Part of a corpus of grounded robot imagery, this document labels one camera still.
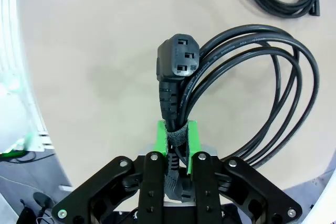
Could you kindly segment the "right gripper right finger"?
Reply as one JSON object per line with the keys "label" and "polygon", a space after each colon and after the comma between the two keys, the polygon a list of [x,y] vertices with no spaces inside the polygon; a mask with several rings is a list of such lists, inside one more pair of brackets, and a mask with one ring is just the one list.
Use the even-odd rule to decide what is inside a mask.
{"label": "right gripper right finger", "polygon": [[252,223],[295,223],[301,217],[301,206],[244,160],[221,160],[202,150],[195,121],[187,124],[187,139],[197,223],[220,223],[221,196]]}

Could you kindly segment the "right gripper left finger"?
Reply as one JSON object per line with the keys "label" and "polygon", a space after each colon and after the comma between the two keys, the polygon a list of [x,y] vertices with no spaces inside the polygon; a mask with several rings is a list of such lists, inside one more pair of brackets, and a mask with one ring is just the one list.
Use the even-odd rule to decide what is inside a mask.
{"label": "right gripper left finger", "polygon": [[118,156],[56,204],[57,223],[104,223],[125,200],[139,193],[139,223],[163,223],[166,127],[157,125],[152,151],[136,160]]}

